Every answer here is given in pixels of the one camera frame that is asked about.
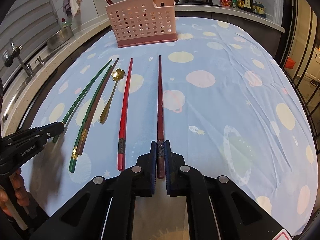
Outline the person left hand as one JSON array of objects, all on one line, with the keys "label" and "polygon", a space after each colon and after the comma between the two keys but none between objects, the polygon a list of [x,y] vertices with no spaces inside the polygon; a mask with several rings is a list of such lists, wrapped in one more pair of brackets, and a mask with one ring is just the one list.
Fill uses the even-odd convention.
[{"label": "person left hand", "polygon": [[[21,176],[21,172],[22,172],[21,168],[19,167],[16,170],[15,175],[12,177],[11,182],[15,189],[15,196],[17,198],[17,203],[22,207],[27,207],[30,204],[30,199],[28,197],[28,193],[24,186],[24,179]],[[12,217],[11,212],[6,206],[6,203],[8,202],[8,200],[9,200],[9,197],[7,193],[3,189],[1,189],[1,209],[4,211],[4,213]]]}]

